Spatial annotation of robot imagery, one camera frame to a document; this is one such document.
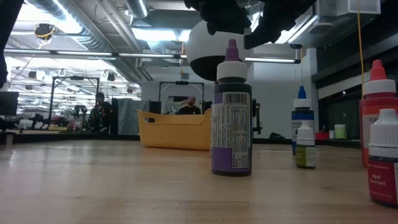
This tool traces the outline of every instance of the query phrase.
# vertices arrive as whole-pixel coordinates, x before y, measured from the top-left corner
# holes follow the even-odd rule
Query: blue bottle
[[[307,99],[304,86],[300,86],[298,98],[294,100],[294,111],[292,112],[292,152],[296,155],[297,130],[302,121],[308,121],[308,125],[314,130],[314,114],[311,108],[311,100]]]

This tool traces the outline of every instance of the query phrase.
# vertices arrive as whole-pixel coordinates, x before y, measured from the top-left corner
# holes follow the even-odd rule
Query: purple bottle
[[[211,124],[211,172],[216,175],[251,175],[252,116],[248,66],[240,61],[234,39],[225,61],[217,67]]]

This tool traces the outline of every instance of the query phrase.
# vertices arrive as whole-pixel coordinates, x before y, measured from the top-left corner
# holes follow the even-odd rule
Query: red bottle
[[[362,163],[368,166],[370,127],[379,119],[381,109],[396,109],[396,82],[386,77],[386,71],[380,60],[373,62],[370,81],[363,85],[364,100],[359,102],[359,116],[361,119],[361,149]]]

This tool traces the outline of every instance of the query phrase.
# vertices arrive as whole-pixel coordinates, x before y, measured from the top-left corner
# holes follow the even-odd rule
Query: barcode
[[[232,93],[225,95],[225,103],[227,104],[247,104],[246,94]]]

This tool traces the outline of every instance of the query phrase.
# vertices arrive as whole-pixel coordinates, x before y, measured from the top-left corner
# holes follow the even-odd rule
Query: wooden table
[[[369,200],[357,149],[322,146],[315,170],[257,145],[251,177],[210,172],[208,152],[133,141],[19,144],[0,152],[0,223],[398,223]]]

